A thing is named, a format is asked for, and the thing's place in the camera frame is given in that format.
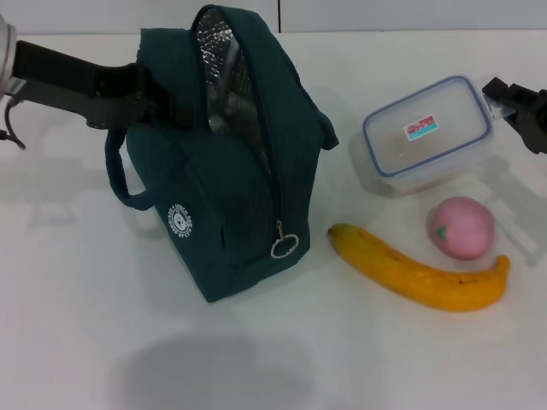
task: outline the white wall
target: white wall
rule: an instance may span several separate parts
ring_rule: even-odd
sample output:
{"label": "white wall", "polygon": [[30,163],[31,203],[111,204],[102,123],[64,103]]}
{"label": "white wall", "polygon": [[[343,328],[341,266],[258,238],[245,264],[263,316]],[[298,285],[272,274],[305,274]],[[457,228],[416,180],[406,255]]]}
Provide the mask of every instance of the white wall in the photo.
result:
{"label": "white wall", "polygon": [[0,0],[0,14],[21,34],[138,32],[189,28],[210,3],[254,10],[278,31],[277,0]]}
{"label": "white wall", "polygon": [[545,0],[280,0],[282,32],[547,28]]}

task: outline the white circular logo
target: white circular logo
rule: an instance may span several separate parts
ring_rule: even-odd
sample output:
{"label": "white circular logo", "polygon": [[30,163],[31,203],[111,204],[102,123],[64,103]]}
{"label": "white circular logo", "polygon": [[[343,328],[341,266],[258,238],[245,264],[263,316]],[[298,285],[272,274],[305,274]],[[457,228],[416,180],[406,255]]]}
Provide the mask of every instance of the white circular logo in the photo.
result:
{"label": "white circular logo", "polygon": [[176,203],[169,209],[168,222],[171,230],[179,237],[190,236],[193,227],[191,216],[182,205]]}

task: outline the insulated lunch bag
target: insulated lunch bag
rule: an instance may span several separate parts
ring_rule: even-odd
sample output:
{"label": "insulated lunch bag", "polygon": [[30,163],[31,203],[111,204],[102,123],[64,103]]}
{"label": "insulated lunch bag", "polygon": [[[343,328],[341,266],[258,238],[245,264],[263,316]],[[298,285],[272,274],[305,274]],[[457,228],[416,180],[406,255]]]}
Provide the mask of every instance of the insulated lunch bag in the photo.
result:
{"label": "insulated lunch bag", "polygon": [[[114,193],[155,207],[209,302],[296,264],[309,249],[308,209],[321,149],[338,144],[264,21],[207,6],[191,30],[143,30],[138,62],[197,120],[110,130]],[[126,142],[145,191],[130,195]]]}

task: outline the white table surface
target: white table surface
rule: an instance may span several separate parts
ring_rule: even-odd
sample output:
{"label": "white table surface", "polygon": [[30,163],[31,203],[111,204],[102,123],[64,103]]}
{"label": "white table surface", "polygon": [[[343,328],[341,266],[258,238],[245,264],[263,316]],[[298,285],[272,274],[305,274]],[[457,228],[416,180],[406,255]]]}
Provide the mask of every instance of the white table surface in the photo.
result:
{"label": "white table surface", "polygon": [[[138,36],[30,37],[105,65]],[[153,211],[110,191],[104,132],[31,103],[13,113],[28,150],[0,144],[2,410],[539,410],[547,408],[547,157],[503,122],[496,156],[418,195],[390,198],[370,173],[362,119],[443,77],[498,74],[547,88],[547,32],[286,34],[279,40],[336,127],[323,152],[294,268],[207,304]],[[135,172],[129,171],[138,188]],[[495,249],[458,264],[426,238],[449,196],[487,203]],[[474,269],[506,253],[507,295],[441,313],[364,278],[325,232],[367,227],[414,258]]]}

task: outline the container lid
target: container lid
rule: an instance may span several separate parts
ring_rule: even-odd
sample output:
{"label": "container lid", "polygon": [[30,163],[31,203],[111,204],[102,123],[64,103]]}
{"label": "container lid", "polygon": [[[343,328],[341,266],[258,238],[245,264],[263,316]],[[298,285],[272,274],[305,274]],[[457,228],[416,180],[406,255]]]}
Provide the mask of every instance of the container lid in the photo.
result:
{"label": "container lid", "polygon": [[491,119],[471,81],[449,77],[370,114],[363,132],[374,165],[393,177],[491,134]]}

